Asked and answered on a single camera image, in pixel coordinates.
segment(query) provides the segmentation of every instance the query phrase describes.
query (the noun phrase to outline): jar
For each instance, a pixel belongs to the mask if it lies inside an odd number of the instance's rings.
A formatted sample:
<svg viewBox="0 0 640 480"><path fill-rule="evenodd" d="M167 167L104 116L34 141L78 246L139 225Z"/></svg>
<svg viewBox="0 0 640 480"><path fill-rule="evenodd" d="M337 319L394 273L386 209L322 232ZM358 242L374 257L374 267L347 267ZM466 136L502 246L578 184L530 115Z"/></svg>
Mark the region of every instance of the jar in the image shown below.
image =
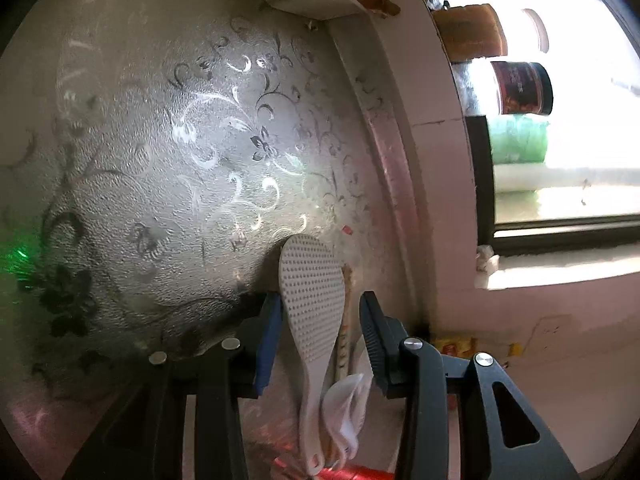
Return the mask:
<svg viewBox="0 0 640 480"><path fill-rule="evenodd" d="M474 59L451 67L465 116L549 115L554 94L540 63Z"/></svg>

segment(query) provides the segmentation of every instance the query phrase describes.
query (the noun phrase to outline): green container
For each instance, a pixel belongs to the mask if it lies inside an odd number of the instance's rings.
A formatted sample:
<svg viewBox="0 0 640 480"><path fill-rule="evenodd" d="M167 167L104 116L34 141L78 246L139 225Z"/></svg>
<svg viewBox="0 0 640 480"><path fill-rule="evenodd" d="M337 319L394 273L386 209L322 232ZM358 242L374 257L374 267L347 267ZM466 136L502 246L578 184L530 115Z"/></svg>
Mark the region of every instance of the green container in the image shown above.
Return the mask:
<svg viewBox="0 0 640 480"><path fill-rule="evenodd" d="M533 114L500 115L488 119L495 164L535 164L545 161L549 122Z"/></svg>

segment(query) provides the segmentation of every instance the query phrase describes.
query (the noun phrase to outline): white rice paddle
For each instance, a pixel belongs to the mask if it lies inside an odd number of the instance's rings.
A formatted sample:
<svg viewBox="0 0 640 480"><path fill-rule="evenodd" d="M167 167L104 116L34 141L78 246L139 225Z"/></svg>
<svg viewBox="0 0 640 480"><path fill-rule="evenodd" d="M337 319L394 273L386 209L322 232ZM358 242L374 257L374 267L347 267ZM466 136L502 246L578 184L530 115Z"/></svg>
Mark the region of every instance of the white rice paddle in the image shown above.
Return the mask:
<svg viewBox="0 0 640 480"><path fill-rule="evenodd" d="M291 236L280 253L280 293L305 371L300 407L300 453L306 472L324 467L320 443L322 384L340 330L344 279L330 249L304 234Z"/></svg>

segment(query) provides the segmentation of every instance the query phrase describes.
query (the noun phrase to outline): white wall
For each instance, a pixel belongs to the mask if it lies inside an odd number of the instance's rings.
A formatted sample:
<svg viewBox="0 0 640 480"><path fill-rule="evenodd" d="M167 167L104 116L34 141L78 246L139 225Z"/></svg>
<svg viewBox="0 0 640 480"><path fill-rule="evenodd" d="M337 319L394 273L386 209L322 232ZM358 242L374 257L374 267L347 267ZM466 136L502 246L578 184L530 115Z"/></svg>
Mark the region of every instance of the white wall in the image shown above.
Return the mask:
<svg viewBox="0 0 640 480"><path fill-rule="evenodd" d="M613 457L640 418L640 343L509 373L578 471Z"/></svg>
<svg viewBox="0 0 640 480"><path fill-rule="evenodd" d="M442 47L422 38L437 36L428 14L417 10L422 1L393 1L402 7L398 19L374 24L405 108L398 107L396 116L430 247L425 281L433 298L432 328L478 336L503 349L511 342L526 346L541 318L566 316L547 348L526 351L509 372L578 470L589 469L618 452L640 417L640 274L475 288L475 183L462 114L442 103L455 96L450 73L442 74ZM426 46L415 53L420 41Z"/></svg>

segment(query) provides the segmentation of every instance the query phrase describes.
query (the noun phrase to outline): wall outlet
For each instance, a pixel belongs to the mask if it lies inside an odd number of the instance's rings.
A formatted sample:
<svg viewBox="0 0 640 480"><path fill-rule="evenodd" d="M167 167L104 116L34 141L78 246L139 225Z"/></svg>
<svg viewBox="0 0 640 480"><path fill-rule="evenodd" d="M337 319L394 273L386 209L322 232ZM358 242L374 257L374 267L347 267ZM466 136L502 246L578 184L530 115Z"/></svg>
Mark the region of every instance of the wall outlet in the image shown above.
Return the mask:
<svg viewBox="0 0 640 480"><path fill-rule="evenodd" d="M540 318L533 329L525 354L548 352L562 346L563 341L572 333L572 320L573 316L569 314Z"/></svg>

